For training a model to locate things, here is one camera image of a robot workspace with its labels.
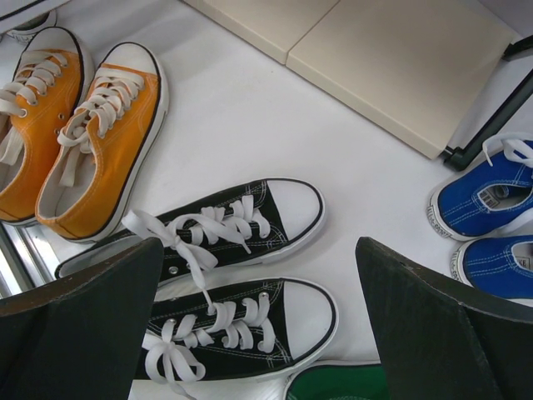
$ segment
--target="canvas sneaker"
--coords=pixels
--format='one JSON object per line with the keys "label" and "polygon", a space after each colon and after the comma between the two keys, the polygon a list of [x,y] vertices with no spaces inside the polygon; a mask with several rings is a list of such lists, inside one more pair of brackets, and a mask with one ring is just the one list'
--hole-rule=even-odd
{"label": "canvas sneaker", "polygon": [[325,222],[324,199],[306,182],[262,179],[231,187],[153,217],[132,211],[118,232],[63,262],[62,278],[117,254],[143,238],[165,246],[161,283],[192,273],[205,287],[202,271],[230,265],[273,263],[310,242]]}
{"label": "canvas sneaker", "polygon": [[38,199],[38,221],[74,242],[108,236],[167,109],[167,80],[153,54],[136,43],[116,45],[59,134],[61,151]]}
{"label": "canvas sneaker", "polygon": [[390,400],[377,362],[320,361],[294,375],[283,400]]}
{"label": "canvas sneaker", "polygon": [[168,383],[251,379],[293,373],[317,359],[338,325],[323,287],[260,279],[156,302],[135,379]]}
{"label": "canvas sneaker", "polygon": [[89,89],[94,65],[67,29],[42,30],[0,89],[0,219],[35,220],[35,205],[59,152],[57,135]]}
{"label": "canvas sneaker", "polygon": [[451,259],[451,276],[493,296],[533,307],[533,235],[465,243]]}
{"label": "canvas sneaker", "polygon": [[[503,151],[492,155],[492,148]],[[478,162],[431,195],[427,217],[444,238],[506,235],[533,219],[533,133],[505,133],[483,143]]]}
{"label": "canvas sneaker", "polygon": [[35,17],[23,25],[19,25],[11,31],[7,31],[6,34],[19,43],[28,44],[44,28],[55,27],[56,23],[57,12],[56,10],[52,10],[51,12]]}

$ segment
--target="shoelace bow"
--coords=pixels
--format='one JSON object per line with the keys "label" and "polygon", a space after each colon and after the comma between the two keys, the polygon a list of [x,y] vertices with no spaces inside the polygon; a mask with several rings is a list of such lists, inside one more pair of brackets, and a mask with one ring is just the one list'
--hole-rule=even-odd
{"label": "shoelace bow", "polygon": [[72,187],[80,155],[94,153],[87,125],[97,119],[97,135],[104,138],[115,121],[122,119],[130,109],[132,101],[137,99],[143,88],[144,79],[136,73],[104,67],[97,70],[91,97],[76,108],[57,137],[59,144],[70,148],[60,186]]}
{"label": "shoelace bow", "polygon": [[[55,78],[62,76],[61,68],[68,67],[67,59],[60,53],[44,51],[27,51],[21,56],[17,75],[12,82],[0,89],[0,127],[10,116],[26,117],[27,109],[21,108],[17,96],[26,99],[27,104],[38,104],[35,88],[41,96],[46,96],[47,88],[55,85]],[[0,163],[14,165],[24,148],[24,141],[18,130],[11,127],[0,143]]]}
{"label": "shoelace bow", "polygon": [[[253,196],[243,196],[240,201],[230,204],[232,215],[225,216],[225,210],[221,207],[205,207],[200,214],[182,215],[167,226],[156,217],[146,212],[131,211],[122,220],[122,224],[141,238],[159,238],[165,247],[170,247],[183,257],[189,264],[192,279],[202,290],[206,298],[209,315],[217,315],[215,323],[207,329],[192,330],[197,319],[194,315],[185,316],[180,322],[177,332],[172,335],[177,322],[169,319],[165,322],[161,337],[152,333],[145,335],[142,346],[148,350],[145,361],[147,374],[154,382],[169,383],[172,390],[186,398],[193,399],[174,378],[174,370],[183,382],[192,382],[202,379],[206,369],[192,355],[189,348],[207,346],[213,344],[210,333],[216,333],[224,329],[226,336],[222,339],[225,348],[241,349],[253,348],[253,336],[251,327],[261,327],[263,340],[257,344],[257,348],[265,353],[270,353],[276,341],[274,328],[268,319],[270,302],[268,293],[259,295],[259,302],[251,298],[245,298],[242,304],[247,308],[246,315],[242,319],[234,320],[237,305],[234,302],[217,303],[211,300],[202,270],[213,269],[218,260],[205,248],[200,247],[204,235],[210,244],[223,238],[228,242],[241,244],[248,253],[250,249],[246,240],[252,237],[251,222],[259,226],[259,235],[268,237],[271,228],[270,223],[261,215],[261,212],[253,207]],[[186,243],[177,235],[178,229],[183,229],[188,221],[196,224],[189,228],[192,243]],[[174,343],[180,341],[185,346]],[[162,357],[165,376],[157,370],[157,363]]]}
{"label": "shoelace bow", "polygon": [[533,168],[533,148],[525,141],[533,141],[533,133],[508,132],[498,134],[489,137],[483,142],[483,153],[492,167],[490,151],[501,143],[503,145],[503,153],[509,161],[525,164],[528,168]]}
{"label": "shoelace bow", "polygon": [[[270,223],[253,207],[253,196],[241,197],[241,200],[230,204],[230,208],[233,214],[225,216],[224,208],[205,207],[200,214],[181,215],[166,226],[147,212],[132,210],[122,219],[122,224],[140,238],[159,238],[163,246],[176,250],[187,261],[195,284],[207,294],[202,270],[211,271],[218,264],[218,260],[200,246],[204,235],[211,245],[222,238],[240,244],[248,253],[251,253],[246,244],[246,240],[252,237],[250,223],[257,223],[261,238],[270,235]],[[189,229],[191,244],[183,242],[177,234],[177,230],[183,229],[188,221],[196,223]]]}

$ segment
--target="shoe lining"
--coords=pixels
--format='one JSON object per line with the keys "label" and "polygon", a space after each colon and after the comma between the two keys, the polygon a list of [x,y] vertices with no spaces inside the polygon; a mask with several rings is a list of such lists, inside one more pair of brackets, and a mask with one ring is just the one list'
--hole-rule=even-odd
{"label": "shoe lining", "polygon": [[479,193],[490,210],[505,210],[524,202],[531,195],[530,187],[495,185]]}
{"label": "shoe lining", "polygon": [[96,163],[92,154],[83,154],[80,156],[76,167],[76,179],[73,187],[63,187],[62,193],[57,200],[55,215],[60,216],[67,212],[77,201],[82,198],[83,194],[91,185]]}
{"label": "shoe lining", "polygon": [[522,268],[533,272],[533,243],[516,244],[513,254]]}
{"label": "shoe lining", "polygon": [[13,165],[7,165],[0,163],[0,190],[4,190],[9,186],[13,179],[18,175],[24,160],[24,149],[20,152],[17,158],[17,162]]}

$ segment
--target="blue canvas sneaker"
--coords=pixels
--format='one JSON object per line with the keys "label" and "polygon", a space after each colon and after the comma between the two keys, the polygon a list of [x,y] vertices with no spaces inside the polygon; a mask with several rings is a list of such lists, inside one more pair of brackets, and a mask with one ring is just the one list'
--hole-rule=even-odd
{"label": "blue canvas sneaker", "polygon": [[[489,155],[503,143],[503,151]],[[483,143],[486,160],[431,195],[427,217],[444,238],[469,241],[515,231],[533,220],[533,133],[505,133]]]}
{"label": "blue canvas sneaker", "polygon": [[451,258],[451,276],[483,292],[533,307],[533,235],[465,243]]}

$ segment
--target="shoe insole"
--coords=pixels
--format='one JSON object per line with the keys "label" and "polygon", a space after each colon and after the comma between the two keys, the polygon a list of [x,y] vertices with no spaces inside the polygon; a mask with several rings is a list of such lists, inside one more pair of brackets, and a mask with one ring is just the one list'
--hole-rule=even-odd
{"label": "shoe insole", "polygon": [[533,271],[533,243],[521,243],[513,247],[513,254],[520,266]]}
{"label": "shoe insole", "polygon": [[57,202],[55,215],[64,214],[76,204],[91,185],[95,171],[96,164],[92,154],[81,154],[76,167],[74,186],[63,189],[63,193]]}
{"label": "shoe insole", "polygon": [[505,210],[522,203],[530,194],[530,187],[495,185],[480,192],[480,199],[491,210]]}

